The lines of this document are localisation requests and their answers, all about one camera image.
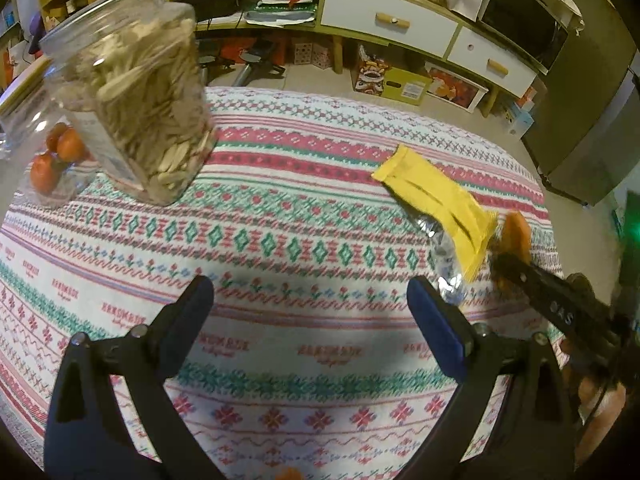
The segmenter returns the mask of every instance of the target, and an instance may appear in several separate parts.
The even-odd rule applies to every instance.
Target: small patterned box
[[[293,64],[308,65],[311,63],[311,53],[314,44],[306,38],[294,38],[291,40],[293,45]]]
[[[332,65],[331,48],[321,43],[314,43],[311,63],[318,68],[329,68]]]

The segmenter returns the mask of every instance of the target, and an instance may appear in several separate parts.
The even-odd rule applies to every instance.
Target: yellow package
[[[494,234],[498,213],[482,209],[471,194],[403,144],[372,175],[451,236],[465,281],[472,282]]]

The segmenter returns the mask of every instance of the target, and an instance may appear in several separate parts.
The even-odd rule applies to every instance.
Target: screw
[[[475,323],[474,330],[478,335],[481,335],[482,337],[487,337],[487,335],[491,333],[491,329],[489,328],[489,325],[487,325],[487,323]]]
[[[80,346],[86,341],[86,334],[84,332],[77,332],[71,338],[71,344],[73,346]]]
[[[135,338],[139,338],[139,337],[143,337],[146,335],[146,332],[148,332],[149,327],[145,324],[140,324],[140,325],[136,325],[135,327],[133,327],[130,330],[130,334],[135,337]]]
[[[533,340],[540,346],[544,346],[549,342],[549,339],[542,332],[536,332],[533,335]]]

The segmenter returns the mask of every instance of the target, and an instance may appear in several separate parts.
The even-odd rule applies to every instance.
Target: tiled floor
[[[227,73],[213,80],[210,85],[231,85],[235,76],[236,72]],[[357,93],[351,89],[351,76],[347,70],[337,75],[331,69],[321,70],[313,65],[289,66],[284,77],[261,78],[249,86],[343,96],[429,116],[498,144],[536,175],[535,166],[524,145],[501,131],[496,117],[485,119],[479,110],[469,114],[429,96],[417,107]],[[544,191],[565,275],[583,272],[593,284],[598,298],[608,304],[619,265],[618,244],[609,216],[610,206],[603,201],[593,208],[582,208],[570,200]]]

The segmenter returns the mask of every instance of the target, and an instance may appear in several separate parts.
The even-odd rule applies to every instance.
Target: plastic jar
[[[98,165],[72,132],[65,137],[66,160],[58,155],[58,139],[69,124],[43,84],[49,65],[46,56],[38,58],[0,96],[0,180],[5,190],[17,189],[14,198],[58,207],[89,185]],[[71,158],[69,147],[75,150]]]
[[[56,98],[113,184],[177,200],[215,142],[199,77],[194,10],[167,0],[99,0],[42,40]]]

